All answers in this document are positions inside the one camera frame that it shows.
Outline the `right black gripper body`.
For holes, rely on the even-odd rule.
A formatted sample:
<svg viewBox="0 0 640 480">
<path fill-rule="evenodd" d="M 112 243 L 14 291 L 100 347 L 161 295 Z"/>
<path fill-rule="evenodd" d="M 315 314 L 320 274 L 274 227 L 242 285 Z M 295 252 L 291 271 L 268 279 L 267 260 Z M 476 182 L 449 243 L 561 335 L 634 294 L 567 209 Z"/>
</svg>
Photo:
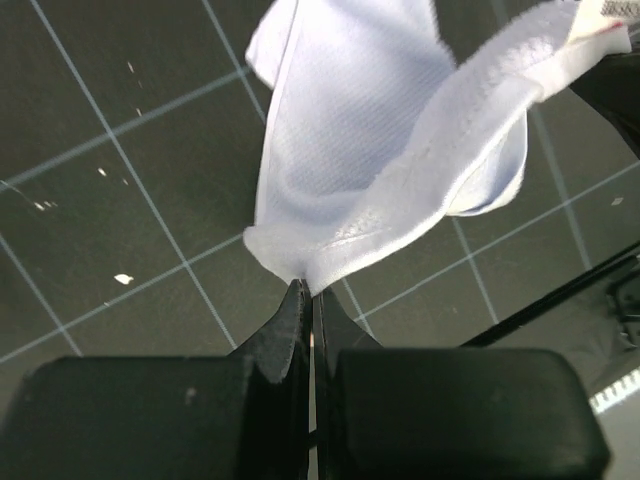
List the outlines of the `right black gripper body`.
<svg viewBox="0 0 640 480">
<path fill-rule="evenodd" d="M 639 48 L 606 56 L 570 89 L 605 118 L 636 157 L 640 127 Z"/>
</svg>

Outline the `white towel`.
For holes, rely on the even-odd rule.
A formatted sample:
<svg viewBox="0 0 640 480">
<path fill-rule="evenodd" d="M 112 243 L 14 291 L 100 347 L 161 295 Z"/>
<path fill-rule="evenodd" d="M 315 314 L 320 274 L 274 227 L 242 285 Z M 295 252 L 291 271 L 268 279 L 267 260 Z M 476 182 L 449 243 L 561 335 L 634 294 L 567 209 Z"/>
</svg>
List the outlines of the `white towel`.
<svg viewBox="0 0 640 480">
<path fill-rule="evenodd" d="M 318 294 L 518 193 L 527 113 L 631 49 L 635 1 L 545 1 L 465 62 L 431 1 L 277 1 L 245 58 L 272 90 L 247 249 Z"/>
</svg>

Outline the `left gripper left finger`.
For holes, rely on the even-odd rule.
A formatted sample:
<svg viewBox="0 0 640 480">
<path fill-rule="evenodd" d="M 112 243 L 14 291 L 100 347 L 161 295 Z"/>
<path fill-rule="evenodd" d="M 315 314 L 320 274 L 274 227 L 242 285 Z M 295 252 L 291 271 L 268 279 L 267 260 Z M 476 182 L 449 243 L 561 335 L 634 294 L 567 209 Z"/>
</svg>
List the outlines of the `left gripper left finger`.
<svg viewBox="0 0 640 480">
<path fill-rule="evenodd" d="M 225 356 L 63 357 L 21 381 L 1 423 L 5 479 L 303 479 L 311 297 Z"/>
</svg>

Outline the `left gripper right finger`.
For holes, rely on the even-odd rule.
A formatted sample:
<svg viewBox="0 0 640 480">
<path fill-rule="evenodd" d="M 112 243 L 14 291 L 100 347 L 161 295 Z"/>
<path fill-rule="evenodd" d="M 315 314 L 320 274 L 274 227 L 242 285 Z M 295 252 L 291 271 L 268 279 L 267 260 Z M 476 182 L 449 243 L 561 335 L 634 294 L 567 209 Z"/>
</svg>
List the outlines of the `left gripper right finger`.
<svg viewBox="0 0 640 480">
<path fill-rule="evenodd" d="M 322 479 L 600 479 L 582 383 L 540 349 L 384 348 L 332 292 L 313 301 Z"/>
</svg>

